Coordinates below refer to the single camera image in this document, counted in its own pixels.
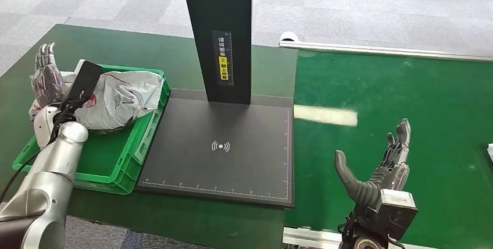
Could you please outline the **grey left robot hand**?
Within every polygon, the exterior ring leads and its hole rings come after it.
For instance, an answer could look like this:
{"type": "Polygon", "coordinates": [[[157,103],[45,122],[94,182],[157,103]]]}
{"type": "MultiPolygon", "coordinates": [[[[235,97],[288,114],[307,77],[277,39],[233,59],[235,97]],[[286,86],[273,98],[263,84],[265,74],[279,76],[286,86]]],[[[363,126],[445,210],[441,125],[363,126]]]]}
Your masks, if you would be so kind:
{"type": "Polygon", "coordinates": [[[39,47],[34,73],[30,76],[31,88],[40,108],[60,103],[68,91],[55,62],[54,46],[52,42],[39,47]]]}

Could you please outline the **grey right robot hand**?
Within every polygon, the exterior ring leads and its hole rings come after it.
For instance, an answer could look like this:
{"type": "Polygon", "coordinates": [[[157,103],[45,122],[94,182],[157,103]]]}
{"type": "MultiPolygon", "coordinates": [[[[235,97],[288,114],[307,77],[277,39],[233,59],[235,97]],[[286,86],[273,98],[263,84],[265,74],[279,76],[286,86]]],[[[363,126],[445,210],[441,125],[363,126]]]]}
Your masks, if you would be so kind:
{"type": "Polygon", "coordinates": [[[334,168],[349,198],[358,206],[375,208],[382,189],[401,191],[409,176],[407,163],[411,126],[404,118],[396,126],[396,136],[387,134],[387,146],[381,163],[375,168],[367,181],[355,177],[346,163],[343,151],[336,150],[334,168]]]}

